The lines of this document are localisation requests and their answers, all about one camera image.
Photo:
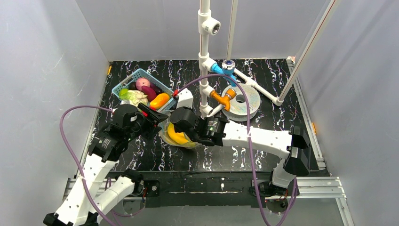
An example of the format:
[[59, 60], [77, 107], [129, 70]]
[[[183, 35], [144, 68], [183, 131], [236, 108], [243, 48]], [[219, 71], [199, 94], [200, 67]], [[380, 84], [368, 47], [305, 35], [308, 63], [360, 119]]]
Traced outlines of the yellow toy banana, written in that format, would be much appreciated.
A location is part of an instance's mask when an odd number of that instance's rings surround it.
[[189, 140], [185, 137], [183, 132], [176, 132], [172, 123], [168, 125], [167, 133], [169, 137], [179, 145], [185, 145]]

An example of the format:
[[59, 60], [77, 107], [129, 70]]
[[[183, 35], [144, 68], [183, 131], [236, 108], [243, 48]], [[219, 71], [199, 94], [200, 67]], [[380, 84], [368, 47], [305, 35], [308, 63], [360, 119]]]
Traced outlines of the light blue plastic basket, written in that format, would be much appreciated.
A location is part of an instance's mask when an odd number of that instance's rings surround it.
[[120, 101], [138, 106], [145, 104], [157, 111], [171, 110], [176, 105], [173, 91], [143, 69], [137, 69], [112, 89]]

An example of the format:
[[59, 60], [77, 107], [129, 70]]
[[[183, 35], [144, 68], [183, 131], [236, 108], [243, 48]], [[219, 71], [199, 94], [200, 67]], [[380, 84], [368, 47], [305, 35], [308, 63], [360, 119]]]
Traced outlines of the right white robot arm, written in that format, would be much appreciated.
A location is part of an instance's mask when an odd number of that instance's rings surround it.
[[170, 122], [177, 132], [184, 133], [191, 141], [205, 146], [240, 146], [267, 152], [280, 158], [272, 171], [271, 183], [287, 188], [296, 176], [310, 173], [311, 142], [301, 127], [274, 131], [250, 127], [222, 117], [200, 118], [192, 109], [179, 107]]

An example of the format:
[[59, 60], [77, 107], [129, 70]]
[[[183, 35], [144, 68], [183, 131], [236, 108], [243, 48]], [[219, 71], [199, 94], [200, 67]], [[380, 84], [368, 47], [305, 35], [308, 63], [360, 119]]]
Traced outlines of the orange toy mango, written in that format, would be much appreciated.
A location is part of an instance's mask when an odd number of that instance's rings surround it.
[[167, 93], [158, 94], [150, 102], [150, 107], [155, 110], [161, 109], [169, 100], [170, 100], [170, 96]]

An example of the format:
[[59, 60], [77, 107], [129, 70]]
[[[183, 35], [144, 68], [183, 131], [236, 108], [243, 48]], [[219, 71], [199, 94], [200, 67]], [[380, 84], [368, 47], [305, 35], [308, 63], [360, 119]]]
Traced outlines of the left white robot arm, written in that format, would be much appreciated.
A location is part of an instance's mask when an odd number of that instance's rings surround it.
[[136, 170], [125, 170], [113, 185], [97, 196], [110, 170], [119, 162], [119, 157], [128, 148], [130, 141], [142, 137], [153, 139], [161, 130], [159, 124], [168, 116], [144, 104], [123, 104], [113, 112], [112, 120], [106, 123], [93, 137], [85, 163], [80, 164], [66, 140], [63, 129], [65, 114], [60, 119], [60, 132], [80, 174], [68, 196], [53, 213], [44, 217], [47, 226], [97, 226], [102, 220], [114, 223], [106, 217], [121, 200], [131, 195], [142, 182], [143, 175]]

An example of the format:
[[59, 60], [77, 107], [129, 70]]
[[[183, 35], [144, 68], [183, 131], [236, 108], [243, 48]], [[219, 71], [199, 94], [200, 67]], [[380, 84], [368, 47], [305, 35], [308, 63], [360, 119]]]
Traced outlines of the red toy apple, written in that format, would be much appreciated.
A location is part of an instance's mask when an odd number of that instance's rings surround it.
[[144, 110], [141, 110], [142, 114], [145, 117], [148, 117], [149, 115], [154, 115], [157, 111], [151, 107], [145, 108]]

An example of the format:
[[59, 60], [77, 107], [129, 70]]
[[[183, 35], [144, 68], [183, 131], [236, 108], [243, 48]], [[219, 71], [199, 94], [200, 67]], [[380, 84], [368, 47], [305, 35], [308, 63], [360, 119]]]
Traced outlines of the clear zip top bag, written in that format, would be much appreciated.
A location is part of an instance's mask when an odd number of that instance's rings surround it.
[[174, 125], [166, 120], [159, 124], [161, 130], [159, 136], [171, 146], [178, 146], [186, 149], [193, 149], [200, 146], [200, 143], [191, 141], [183, 132], [176, 132]]

